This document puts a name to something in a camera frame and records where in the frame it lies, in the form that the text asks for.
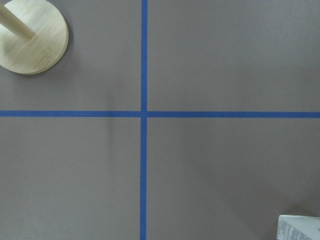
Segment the round wooden stand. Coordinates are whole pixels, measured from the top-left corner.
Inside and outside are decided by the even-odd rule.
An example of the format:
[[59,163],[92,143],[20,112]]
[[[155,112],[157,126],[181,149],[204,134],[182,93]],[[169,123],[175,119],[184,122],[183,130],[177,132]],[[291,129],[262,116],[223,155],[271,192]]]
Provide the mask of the round wooden stand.
[[11,0],[0,6],[0,65],[33,75],[53,67],[69,41],[67,23],[47,0]]

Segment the blue tape line crosswise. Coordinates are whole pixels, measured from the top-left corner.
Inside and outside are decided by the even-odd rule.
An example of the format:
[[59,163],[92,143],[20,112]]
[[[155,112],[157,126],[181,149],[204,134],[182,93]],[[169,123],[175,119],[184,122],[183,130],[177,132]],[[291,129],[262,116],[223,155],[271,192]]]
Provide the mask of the blue tape line crosswise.
[[318,119],[319,112],[305,111],[98,111],[1,110],[1,117],[28,118],[284,118]]

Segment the blue white milk carton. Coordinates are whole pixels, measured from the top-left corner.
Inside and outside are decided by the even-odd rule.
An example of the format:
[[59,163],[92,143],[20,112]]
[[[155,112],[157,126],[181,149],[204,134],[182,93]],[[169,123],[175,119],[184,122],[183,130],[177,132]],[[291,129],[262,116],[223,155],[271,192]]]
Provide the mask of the blue white milk carton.
[[300,215],[280,215],[277,240],[319,240],[320,218]]

